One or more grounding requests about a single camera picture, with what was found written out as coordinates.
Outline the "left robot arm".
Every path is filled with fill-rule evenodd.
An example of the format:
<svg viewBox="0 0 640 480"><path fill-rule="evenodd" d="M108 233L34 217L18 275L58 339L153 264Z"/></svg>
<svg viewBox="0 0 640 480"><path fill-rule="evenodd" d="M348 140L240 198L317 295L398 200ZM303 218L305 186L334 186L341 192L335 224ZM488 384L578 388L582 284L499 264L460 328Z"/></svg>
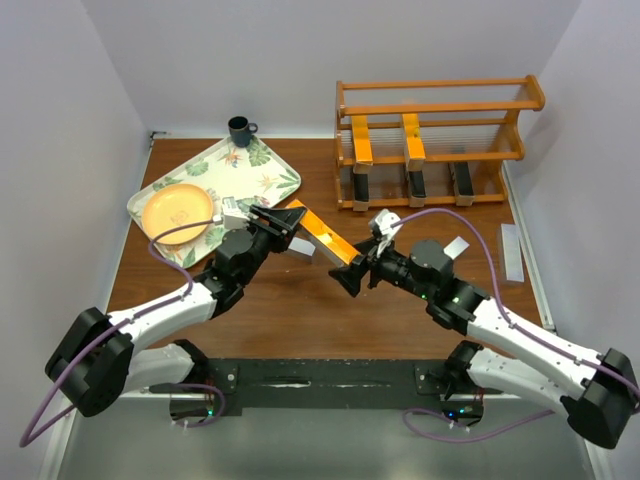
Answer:
<svg viewBox="0 0 640 480"><path fill-rule="evenodd" d="M227 232L204 270L178 290L128 310L81 312L45 366L45 373L82 415L106 410L137 389L134 362L149 345L230 310L271 253L286 251L304 206L253 206L245 226Z"/></svg>

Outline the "orange toothpaste box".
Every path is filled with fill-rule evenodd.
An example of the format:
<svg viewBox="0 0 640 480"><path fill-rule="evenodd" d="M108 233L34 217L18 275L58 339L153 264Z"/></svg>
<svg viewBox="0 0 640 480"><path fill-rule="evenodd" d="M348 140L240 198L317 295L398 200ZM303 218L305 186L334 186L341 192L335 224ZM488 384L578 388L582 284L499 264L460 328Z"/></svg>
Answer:
<svg viewBox="0 0 640 480"><path fill-rule="evenodd" d="M416 113L402 115L404 131L404 156L408 172L421 171L426 161L426 153L421 138L421 126Z"/></svg>

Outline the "white R.O toothpaste box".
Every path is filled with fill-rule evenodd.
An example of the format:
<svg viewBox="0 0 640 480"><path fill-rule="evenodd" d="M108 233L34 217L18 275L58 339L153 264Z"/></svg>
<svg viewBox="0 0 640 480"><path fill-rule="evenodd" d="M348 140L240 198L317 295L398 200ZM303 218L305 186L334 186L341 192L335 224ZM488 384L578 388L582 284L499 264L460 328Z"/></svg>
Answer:
<svg viewBox="0 0 640 480"><path fill-rule="evenodd" d="M373 153L366 115L351 117L352 143L354 148L354 168L365 172L373 164Z"/></svg>

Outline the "silver toothpaste box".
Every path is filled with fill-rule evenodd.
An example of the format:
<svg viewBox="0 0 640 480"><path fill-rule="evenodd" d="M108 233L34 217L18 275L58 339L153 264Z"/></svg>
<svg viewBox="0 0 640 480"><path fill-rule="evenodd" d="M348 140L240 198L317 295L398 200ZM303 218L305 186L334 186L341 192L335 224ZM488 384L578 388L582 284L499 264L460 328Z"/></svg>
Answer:
<svg viewBox="0 0 640 480"><path fill-rule="evenodd" d="M504 280L510 283L523 283L525 273L517 226L501 224L499 240Z"/></svg>
<svg viewBox="0 0 640 480"><path fill-rule="evenodd" d="M445 248L444 253L452 260L456 260L469 248L469 243L458 236L452 240Z"/></svg>
<svg viewBox="0 0 640 480"><path fill-rule="evenodd" d="M294 237L285 253L306 263L312 263L316 246L309 240Z"/></svg>

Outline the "white yellow toothpaste box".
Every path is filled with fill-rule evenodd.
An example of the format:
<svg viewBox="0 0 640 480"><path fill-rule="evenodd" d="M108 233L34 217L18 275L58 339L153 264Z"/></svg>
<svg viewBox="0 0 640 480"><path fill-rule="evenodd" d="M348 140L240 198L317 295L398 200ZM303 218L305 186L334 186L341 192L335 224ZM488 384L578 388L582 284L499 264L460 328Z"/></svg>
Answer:
<svg viewBox="0 0 640 480"><path fill-rule="evenodd" d="M305 208L306 213L299 222L300 230L308 240L329 261L337 267L347 266L359 255L358 250L347 240L331 229L317 214L300 200L294 199L286 207Z"/></svg>

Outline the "black toothpaste box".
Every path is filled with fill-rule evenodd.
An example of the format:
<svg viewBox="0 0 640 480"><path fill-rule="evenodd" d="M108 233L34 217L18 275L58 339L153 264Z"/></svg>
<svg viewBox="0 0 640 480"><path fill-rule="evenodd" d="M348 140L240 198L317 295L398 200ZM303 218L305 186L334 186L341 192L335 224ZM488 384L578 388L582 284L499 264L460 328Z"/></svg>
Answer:
<svg viewBox="0 0 640 480"><path fill-rule="evenodd" d="M471 174L467 162L452 162L449 169L453 181L455 205L471 206L475 201L475 194Z"/></svg>
<svg viewBox="0 0 640 480"><path fill-rule="evenodd" d="M423 173L421 171L408 171L409 206L422 208L426 201L426 190Z"/></svg>
<svg viewBox="0 0 640 480"><path fill-rule="evenodd" d="M369 166L355 163L353 167L353 210L365 212L369 209Z"/></svg>

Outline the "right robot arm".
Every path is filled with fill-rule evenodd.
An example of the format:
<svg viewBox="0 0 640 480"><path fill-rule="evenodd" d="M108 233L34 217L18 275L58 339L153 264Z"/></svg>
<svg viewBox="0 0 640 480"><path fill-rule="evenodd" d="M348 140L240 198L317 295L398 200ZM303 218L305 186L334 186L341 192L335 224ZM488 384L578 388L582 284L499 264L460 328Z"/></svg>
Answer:
<svg viewBox="0 0 640 480"><path fill-rule="evenodd" d="M502 306L498 299L458 278L454 261L434 240L416 243L408 255L375 238L359 245L347 266L330 276L357 296L361 281L381 281L426 303L440 326L465 336L447 360L445 379L459 393L474 386L517 395L564 417L585 440L613 449L639 408L631 361L571 343Z"/></svg>

